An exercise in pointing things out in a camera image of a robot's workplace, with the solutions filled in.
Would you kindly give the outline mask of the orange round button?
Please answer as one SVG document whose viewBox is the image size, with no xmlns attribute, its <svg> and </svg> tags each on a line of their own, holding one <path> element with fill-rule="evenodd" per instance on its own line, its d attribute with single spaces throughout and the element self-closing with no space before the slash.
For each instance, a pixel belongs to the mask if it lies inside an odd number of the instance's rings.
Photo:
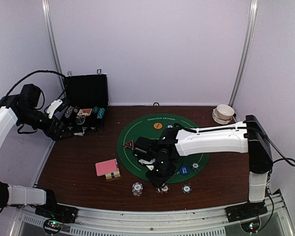
<svg viewBox="0 0 295 236">
<path fill-rule="evenodd" d="M 158 130 L 158 129 L 161 129 L 163 127 L 163 125 L 161 123 L 157 122 L 153 125 L 153 127 Z"/>
</svg>

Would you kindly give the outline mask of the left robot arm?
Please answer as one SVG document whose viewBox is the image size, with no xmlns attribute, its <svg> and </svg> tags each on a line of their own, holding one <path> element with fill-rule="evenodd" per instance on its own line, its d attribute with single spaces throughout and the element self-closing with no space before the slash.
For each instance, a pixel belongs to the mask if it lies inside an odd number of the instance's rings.
<svg viewBox="0 0 295 236">
<path fill-rule="evenodd" d="M 5 207 L 22 207 L 27 205 L 41 206 L 42 211 L 50 218 L 57 218 L 61 208 L 53 197 L 51 190 L 17 185 L 17 179 L 25 171 L 38 164 L 42 158 L 42 148 L 46 141 L 39 137 L 30 139 L 17 138 L 10 131 L 23 135 L 24 125 L 32 127 L 32 133 L 41 130 L 46 137 L 59 141 L 73 137 L 73 133 L 54 113 L 63 104 L 61 99 L 51 103 L 46 112 L 42 112 L 37 104 L 44 97 L 41 89 L 33 84 L 24 85 L 20 94 L 12 94 L 10 89 L 0 99 L 0 171 L 7 168 L 12 183 L 0 181 L 0 210 Z"/>
</svg>

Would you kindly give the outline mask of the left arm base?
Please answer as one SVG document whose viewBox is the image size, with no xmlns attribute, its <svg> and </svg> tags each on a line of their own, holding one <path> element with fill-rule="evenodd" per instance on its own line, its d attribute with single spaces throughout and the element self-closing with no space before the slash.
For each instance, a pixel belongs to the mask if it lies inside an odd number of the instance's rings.
<svg viewBox="0 0 295 236">
<path fill-rule="evenodd" d="M 56 209 L 51 210 L 44 206 L 36 206 L 35 214 L 48 219 L 53 219 L 62 223 L 75 223 L 78 209 L 71 206 L 56 205 Z"/>
</svg>

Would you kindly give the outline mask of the brown chip stack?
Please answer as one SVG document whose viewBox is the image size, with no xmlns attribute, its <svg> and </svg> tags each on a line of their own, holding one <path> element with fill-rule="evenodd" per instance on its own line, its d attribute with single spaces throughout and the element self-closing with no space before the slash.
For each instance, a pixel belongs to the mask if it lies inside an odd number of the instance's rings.
<svg viewBox="0 0 295 236">
<path fill-rule="evenodd" d="M 156 188 L 157 194 L 167 194 L 170 188 L 167 184 L 163 184 L 160 188 Z"/>
</svg>

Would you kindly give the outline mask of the blue round button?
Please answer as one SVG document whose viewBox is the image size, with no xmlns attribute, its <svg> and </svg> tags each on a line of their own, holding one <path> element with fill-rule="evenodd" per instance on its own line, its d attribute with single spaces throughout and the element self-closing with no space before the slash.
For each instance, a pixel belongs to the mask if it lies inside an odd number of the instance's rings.
<svg viewBox="0 0 295 236">
<path fill-rule="evenodd" d="M 187 166 L 182 166 L 179 170 L 179 173 L 183 176 L 190 174 L 190 169 Z"/>
</svg>

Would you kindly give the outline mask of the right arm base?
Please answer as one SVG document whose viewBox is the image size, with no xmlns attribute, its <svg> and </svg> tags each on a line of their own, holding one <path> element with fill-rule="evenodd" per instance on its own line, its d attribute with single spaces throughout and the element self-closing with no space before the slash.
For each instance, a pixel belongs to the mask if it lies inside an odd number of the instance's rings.
<svg viewBox="0 0 295 236">
<path fill-rule="evenodd" d="M 241 221 L 253 217 L 266 214 L 268 212 L 264 202 L 262 203 L 244 203 L 235 206 L 229 206 L 225 208 L 228 222 Z"/>
</svg>

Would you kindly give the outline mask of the green blue chip stack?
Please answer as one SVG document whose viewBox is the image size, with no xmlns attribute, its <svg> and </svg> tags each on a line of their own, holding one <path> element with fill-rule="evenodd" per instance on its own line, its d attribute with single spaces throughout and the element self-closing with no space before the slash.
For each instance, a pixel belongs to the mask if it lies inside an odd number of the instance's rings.
<svg viewBox="0 0 295 236">
<path fill-rule="evenodd" d="M 190 185 L 184 185 L 181 190 L 184 194 L 190 194 L 192 191 L 192 188 Z"/>
</svg>

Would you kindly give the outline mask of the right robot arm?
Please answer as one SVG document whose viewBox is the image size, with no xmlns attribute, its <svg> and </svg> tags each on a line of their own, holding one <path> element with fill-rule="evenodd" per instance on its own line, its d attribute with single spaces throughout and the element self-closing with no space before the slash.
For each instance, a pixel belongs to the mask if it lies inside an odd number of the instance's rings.
<svg viewBox="0 0 295 236">
<path fill-rule="evenodd" d="M 273 168 L 271 148 L 274 143 L 254 115 L 244 121 L 219 127 L 188 128 L 174 123 L 165 128 L 158 139 L 139 137 L 133 154 L 148 171 L 147 179 L 162 189 L 177 168 L 174 165 L 181 157 L 199 153 L 235 152 L 249 156 L 248 202 L 242 213 L 254 216 L 265 199 L 267 178 Z"/>
</svg>

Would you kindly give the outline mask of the triangular black red button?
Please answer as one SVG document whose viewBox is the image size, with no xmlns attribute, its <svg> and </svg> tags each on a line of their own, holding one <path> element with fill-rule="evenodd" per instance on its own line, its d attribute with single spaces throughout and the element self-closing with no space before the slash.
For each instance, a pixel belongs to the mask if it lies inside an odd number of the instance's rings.
<svg viewBox="0 0 295 236">
<path fill-rule="evenodd" d="M 130 150 L 134 149 L 134 141 L 130 140 L 122 145 L 124 148 L 128 148 Z"/>
</svg>

